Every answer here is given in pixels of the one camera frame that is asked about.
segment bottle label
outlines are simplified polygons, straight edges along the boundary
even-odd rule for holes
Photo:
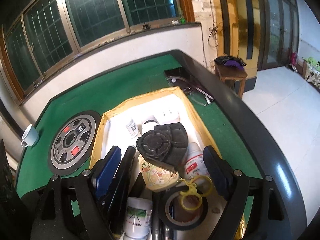
[[[129,124],[126,125],[131,136],[135,136],[138,133],[138,127],[135,124],[134,120],[131,120]]]
[[[199,154],[187,160],[184,167],[190,179],[193,179],[197,175],[209,176],[209,172],[204,164],[202,154]]]
[[[149,228],[151,220],[151,210],[138,209],[127,206],[125,221],[135,227]]]

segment glass door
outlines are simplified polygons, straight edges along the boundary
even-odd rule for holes
[[[281,32],[283,33],[283,47],[282,47],[282,57],[280,64],[282,66],[289,64],[290,55],[292,52],[292,21],[293,18],[291,15],[290,6],[287,2],[282,0],[282,9],[283,9],[283,28]]]
[[[266,44],[262,69],[289,63],[294,24],[292,12],[289,0],[265,0]]]
[[[265,67],[272,68],[278,66],[278,60],[280,55],[280,46],[282,41],[281,33],[281,14],[280,14],[280,0],[268,0],[268,9],[266,11],[269,13],[269,22],[267,22],[266,27],[269,32],[269,43],[266,39],[266,45],[268,44],[268,53],[266,54]]]

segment electrical wire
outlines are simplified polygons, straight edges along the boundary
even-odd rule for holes
[[[208,63],[207,63],[207,59],[205,57],[205,52],[204,52],[204,39],[203,39],[203,29],[202,29],[202,24],[200,24],[201,26],[201,36],[202,36],[202,48],[203,48],[203,56],[204,56],[204,62],[205,62],[205,66],[208,69]]]
[[[209,45],[210,47],[216,48],[216,47],[218,46],[218,41],[217,41],[217,39],[216,39],[216,34],[217,34],[217,31],[218,31],[218,26],[216,25],[216,23],[215,23],[215,21],[214,21],[212,0],[210,0],[210,8],[211,8],[211,16],[212,16],[212,28],[209,28],[209,31],[211,31],[211,32],[210,32],[210,35],[209,35],[209,37],[208,37],[208,45]],[[212,46],[212,45],[210,44],[210,37],[212,37],[212,38],[214,39],[215,44],[216,44],[215,46]]]

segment green felt table surface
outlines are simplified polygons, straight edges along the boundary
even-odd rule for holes
[[[20,164],[17,178],[19,196],[48,183],[52,176],[47,165],[50,144],[67,119],[86,110],[94,110],[102,115],[128,98],[168,87],[163,71],[180,66],[171,55],[144,60],[90,80],[52,101],[36,127],[40,134],[38,143],[27,148]],[[195,97],[197,95],[191,96],[190,101],[214,138],[222,157],[233,169],[240,169],[247,176],[261,178],[250,153],[219,107],[215,103],[203,106],[199,101],[204,99]],[[90,158],[69,176],[76,176],[87,169],[89,162]],[[251,205],[252,199],[248,198],[246,220]]]

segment white floor tile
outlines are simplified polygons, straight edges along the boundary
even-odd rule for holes
[[[294,171],[309,224],[320,207],[320,126],[310,149]]]
[[[255,114],[259,114],[305,83],[299,74],[286,67],[258,71],[255,88],[243,94],[243,101]]]
[[[285,67],[259,71],[243,101],[269,130],[301,189],[308,224],[320,206],[320,94]]]
[[[320,94],[305,83],[257,116],[295,170],[316,136],[320,123]]]

